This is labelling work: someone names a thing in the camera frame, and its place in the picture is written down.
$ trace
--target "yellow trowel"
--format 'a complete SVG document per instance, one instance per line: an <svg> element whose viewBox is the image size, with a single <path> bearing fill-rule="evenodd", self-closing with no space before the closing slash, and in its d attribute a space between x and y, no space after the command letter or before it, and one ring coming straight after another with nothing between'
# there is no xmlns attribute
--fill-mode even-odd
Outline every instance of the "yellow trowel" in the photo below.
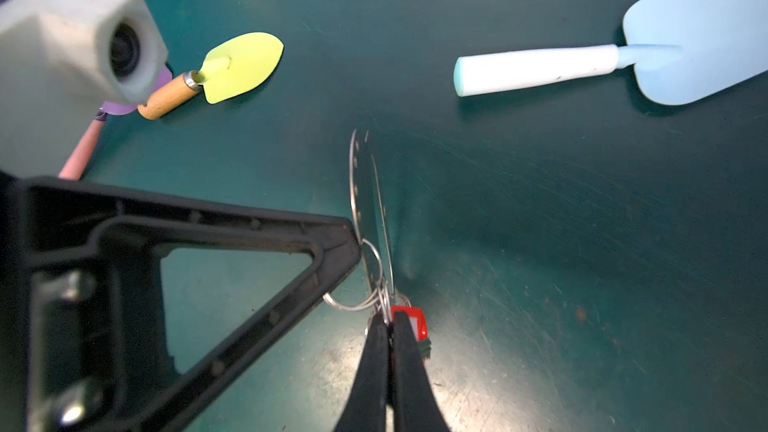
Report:
<svg viewBox="0 0 768 432"><path fill-rule="evenodd" d="M164 116L205 91L208 103L221 102L261 84L277 67L283 43L272 34L253 32L228 40L205 56L200 70L182 74L156 90L139 113L149 120Z"/></svg>

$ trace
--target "light blue trowel blade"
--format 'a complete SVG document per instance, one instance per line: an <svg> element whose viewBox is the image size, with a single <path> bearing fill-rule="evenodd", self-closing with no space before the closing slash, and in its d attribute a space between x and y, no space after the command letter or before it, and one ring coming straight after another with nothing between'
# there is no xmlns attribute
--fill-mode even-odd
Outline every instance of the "light blue trowel blade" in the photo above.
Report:
<svg viewBox="0 0 768 432"><path fill-rule="evenodd" d="M643 94L670 106L768 70L768 0L639 0L624 35L628 45L679 47L666 65L634 66Z"/></svg>

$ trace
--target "pink handle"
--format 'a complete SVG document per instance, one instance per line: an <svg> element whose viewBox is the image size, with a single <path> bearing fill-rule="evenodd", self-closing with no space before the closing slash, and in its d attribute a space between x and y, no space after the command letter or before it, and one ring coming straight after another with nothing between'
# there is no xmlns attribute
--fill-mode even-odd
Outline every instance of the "pink handle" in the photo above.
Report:
<svg viewBox="0 0 768 432"><path fill-rule="evenodd" d="M59 178L80 180L85 167L88 165L88 161L91 159L91 155L94 153L96 143L105 123L105 120L99 119L94 119L91 122L88 130L85 131L80 142L78 142L78 146L74 148L72 155L67 159L67 163L64 164L64 168L58 173Z"/></svg>

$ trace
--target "green table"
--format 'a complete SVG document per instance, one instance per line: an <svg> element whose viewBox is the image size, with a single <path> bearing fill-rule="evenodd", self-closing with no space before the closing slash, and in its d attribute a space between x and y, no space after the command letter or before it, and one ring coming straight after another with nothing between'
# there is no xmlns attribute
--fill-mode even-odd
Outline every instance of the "green table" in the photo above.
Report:
<svg viewBox="0 0 768 432"><path fill-rule="evenodd" d="M256 91L111 120L87 180L349 216L349 138L370 128L454 431L768 429L766 74L678 108L630 70L459 99L456 57L621 42L636 0L146 1L177 72L245 32L285 53ZM170 256L178 368L303 260ZM366 320L322 305L190 429L331 430Z"/></svg>

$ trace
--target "key ring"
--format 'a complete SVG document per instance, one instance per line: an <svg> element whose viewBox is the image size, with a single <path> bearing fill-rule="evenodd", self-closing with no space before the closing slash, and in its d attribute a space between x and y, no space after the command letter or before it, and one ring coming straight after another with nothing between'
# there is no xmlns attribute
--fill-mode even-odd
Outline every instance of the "key ring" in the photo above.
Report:
<svg viewBox="0 0 768 432"><path fill-rule="evenodd" d="M322 296L322 300L324 300L328 305L331 307L338 309L340 311L347 311L347 312L360 312L364 311L367 308L372 307L377 302L382 301L382 295L381 295L381 284L384 283L384 287L386 287L386 280L384 279L384 263L382 262L382 257L379 254L379 251L376 250L376 246L370 243L370 241L367 238L364 238L362 240L362 243L365 245L368 245L371 248L371 252L376 256L376 260L379 262L379 285L371 292L371 294L368 296L368 298L362 302L360 302L358 305L344 305L340 304L339 302L336 302L333 297L331 297L330 293L326 293ZM389 297L386 297L386 302L389 304Z"/></svg>

